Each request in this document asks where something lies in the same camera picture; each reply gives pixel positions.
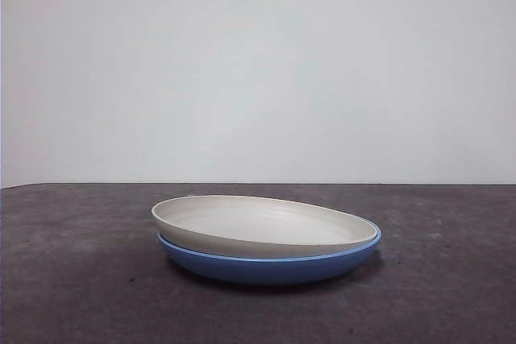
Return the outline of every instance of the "ceramic plate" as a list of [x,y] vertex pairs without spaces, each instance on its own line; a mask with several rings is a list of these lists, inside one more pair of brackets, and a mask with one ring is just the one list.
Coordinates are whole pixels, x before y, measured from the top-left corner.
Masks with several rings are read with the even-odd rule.
[[364,262],[374,252],[380,237],[380,229],[377,229],[372,241],[329,255],[253,259],[191,251],[158,234],[169,257],[185,269],[215,280],[258,285],[303,284],[339,276]]
[[326,255],[378,234],[374,224],[349,213],[264,197],[178,197],[155,205],[152,215],[174,245],[232,257]]

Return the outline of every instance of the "white wall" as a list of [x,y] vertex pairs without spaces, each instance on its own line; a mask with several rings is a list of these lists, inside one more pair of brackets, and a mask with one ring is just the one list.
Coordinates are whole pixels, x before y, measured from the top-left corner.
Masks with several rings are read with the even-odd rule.
[[4,186],[516,183],[516,0],[2,0]]

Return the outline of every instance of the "dark gray surface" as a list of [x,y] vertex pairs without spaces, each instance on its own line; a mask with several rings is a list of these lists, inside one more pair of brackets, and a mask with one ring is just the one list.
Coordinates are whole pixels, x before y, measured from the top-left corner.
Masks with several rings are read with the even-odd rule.
[[[189,194],[304,201],[383,230],[355,271],[286,288],[170,263],[150,208]],[[37,184],[2,190],[3,342],[515,343],[516,186]]]

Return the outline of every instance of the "concrete floor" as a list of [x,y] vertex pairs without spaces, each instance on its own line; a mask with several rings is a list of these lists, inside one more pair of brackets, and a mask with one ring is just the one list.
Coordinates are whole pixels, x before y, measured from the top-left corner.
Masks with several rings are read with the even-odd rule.
[[[383,231],[317,284],[223,284],[167,260],[150,208],[189,194],[304,201]],[[2,190],[2,336],[45,343],[515,343],[516,186],[36,184]]]

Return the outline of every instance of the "blue plate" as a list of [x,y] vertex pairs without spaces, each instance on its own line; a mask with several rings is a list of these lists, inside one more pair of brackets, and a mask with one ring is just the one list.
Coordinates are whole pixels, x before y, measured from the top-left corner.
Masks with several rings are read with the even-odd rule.
[[235,284],[286,285],[325,280],[346,273],[364,262],[380,241],[351,250],[300,258],[240,258],[212,255],[176,246],[158,233],[170,259],[200,276]]

